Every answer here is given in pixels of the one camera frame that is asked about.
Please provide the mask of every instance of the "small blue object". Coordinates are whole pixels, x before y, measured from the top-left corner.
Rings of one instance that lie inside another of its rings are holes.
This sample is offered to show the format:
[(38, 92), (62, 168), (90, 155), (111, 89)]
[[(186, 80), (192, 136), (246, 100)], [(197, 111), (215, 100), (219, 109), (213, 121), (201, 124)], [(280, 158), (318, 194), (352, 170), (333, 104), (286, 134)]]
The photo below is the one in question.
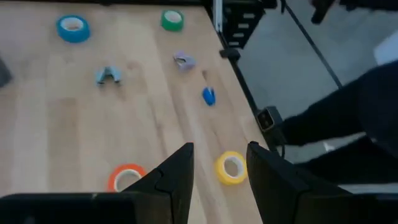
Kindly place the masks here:
[(115, 83), (119, 83), (121, 72), (114, 66), (104, 67), (101, 71), (96, 72), (95, 82), (97, 84), (103, 84), (107, 76), (112, 77)]
[(90, 37), (90, 27), (80, 16), (63, 16), (57, 21), (58, 35), (67, 42), (80, 43)]
[(212, 87), (204, 88), (201, 95), (208, 106), (213, 106), (216, 103), (216, 95)]

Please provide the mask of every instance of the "orange tape roll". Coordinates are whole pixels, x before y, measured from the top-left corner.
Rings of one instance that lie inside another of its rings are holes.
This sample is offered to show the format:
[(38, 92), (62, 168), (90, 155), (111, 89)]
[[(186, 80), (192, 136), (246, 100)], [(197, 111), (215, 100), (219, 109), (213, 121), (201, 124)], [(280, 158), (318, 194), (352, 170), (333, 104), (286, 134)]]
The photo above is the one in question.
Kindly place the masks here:
[(144, 168), (135, 164), (123, 164), (117, 167), (112, 174), (109, 176), (108, 180), (108, 191), (109, 192), (120, 192), (122, 190), (118, 189), (118, 181), (120, 177), (126, 174), (136, 175), (138, 178), (142, 178), (146, 175)]

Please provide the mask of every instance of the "wooden tabletop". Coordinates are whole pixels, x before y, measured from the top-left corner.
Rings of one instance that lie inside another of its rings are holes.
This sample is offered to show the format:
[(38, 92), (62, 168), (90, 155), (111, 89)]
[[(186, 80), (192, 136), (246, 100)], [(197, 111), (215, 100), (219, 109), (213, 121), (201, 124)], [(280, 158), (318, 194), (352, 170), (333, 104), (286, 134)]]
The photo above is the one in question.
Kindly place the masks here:
[[(183, 12), (182, 32), (161, 28), (164, 9)], [(88, 21), (86, 42), (57, 35), (65, 14)], [(204, 8), (0, 2), (0, 30), (14, 76), (0, 89), (0, 195), (102, 192), (118, 165), (149, 172), (194, 142), (189, 223), (261, 222), (249, 181), (225, 186), (215, 174), (223, 152), (266, 144)], [(195, 58), (193, 70), (178, 71), (179, 50)], [(122, 71), (121, 85), (100, 88), (95, 71), (108, 65)], [(201, 96), (207, 85), (213, 107)]]

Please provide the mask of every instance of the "tape roll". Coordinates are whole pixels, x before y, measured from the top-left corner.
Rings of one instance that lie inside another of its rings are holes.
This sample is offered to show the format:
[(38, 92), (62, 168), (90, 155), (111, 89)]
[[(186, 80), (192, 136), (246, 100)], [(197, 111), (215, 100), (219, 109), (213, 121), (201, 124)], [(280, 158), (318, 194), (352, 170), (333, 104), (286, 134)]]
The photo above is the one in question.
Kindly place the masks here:
[(90, 37), (90, 27), (80, 16), (63, 16), (57, 21), (58, 35), (67, 42), (80, 43)]
[[(236, 167), (238, 168), (238, 174), (236, 174), (236, 176), (229, 175), (226, 172), (226, 161), (231, 161), (236, 164)], [(224, 154), (222, 154), (216, 161), (215, 169), (220, 182), (226, 185), (240, 184), (248, 176), (246, 160), (244, 160), (243, 156), (237, 152), (224, 152)]]
[(184, 27), (184, 16), (180, 11), (166, 10), (162, 13), (162, 27), (168, 31), (180, 31)]
[(108, 191), (121, 192), (123, 189), (118, 189), (118, 182), (120, 178), (126, 174), (132, 174), (141, 179), (146, 175), (144, 168), (136, 164), (123, 164), (117, 167), (108, 179)]

